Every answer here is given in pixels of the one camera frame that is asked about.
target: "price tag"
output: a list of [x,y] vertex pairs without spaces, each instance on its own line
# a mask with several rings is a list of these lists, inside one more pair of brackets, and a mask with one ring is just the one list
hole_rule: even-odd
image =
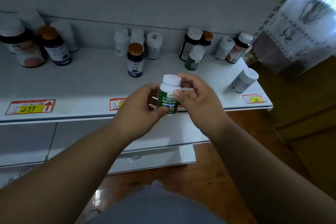
[[55,99],[12,101],[5,115],[52,112]]
[[258,94],[242,95],[242,97],[247,104],[257,104],[266,102],[266,100],[264,100],[263,97]]
[[110,111],[118,111],[126,98],[111,98],[110,99]]

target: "forearm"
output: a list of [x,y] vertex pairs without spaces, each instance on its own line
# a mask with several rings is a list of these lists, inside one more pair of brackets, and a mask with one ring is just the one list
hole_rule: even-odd
[[1,189],[0,222],[73,223],[128,144],[113,130],[96,130]]
[[336,203],[228,120],[210,138],[258,223],[333,223]]

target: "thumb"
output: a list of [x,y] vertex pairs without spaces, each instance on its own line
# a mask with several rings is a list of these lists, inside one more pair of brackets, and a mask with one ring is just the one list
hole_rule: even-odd
[[150,112],[150,114],[153,116],[153,125],[155,125],[163,116],[165,116],[167,112],[168,108],[165,106],[159,107],[155,111]]
[[175,90],[173,92],[174,98],[181,104],[183,107],[188,110],[193,105],[194,101],[189,97],[188,91]]

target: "green label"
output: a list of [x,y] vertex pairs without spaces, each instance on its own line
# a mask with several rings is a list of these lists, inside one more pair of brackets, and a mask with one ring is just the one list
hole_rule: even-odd
[[157,98],[157,107],[161,106],[168,107],[167,114],[173,114],[177,112],[177,100],[174,98],[174,96],[160,90],[159,97]]
[[195,71],[198,68],[198,63],[199,62],[195,62],[195,60],[193,60],[191,57],[188,57],[184,66],[189,71]]

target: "person's left hand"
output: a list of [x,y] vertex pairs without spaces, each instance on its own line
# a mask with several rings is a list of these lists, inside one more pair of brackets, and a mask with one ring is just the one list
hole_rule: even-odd
[[128,96],[112,119],[112,133],[131,143],[143,137],[168,112],[167,107],[154,110],[149,104],[157,105],[159,84],[146,84]]

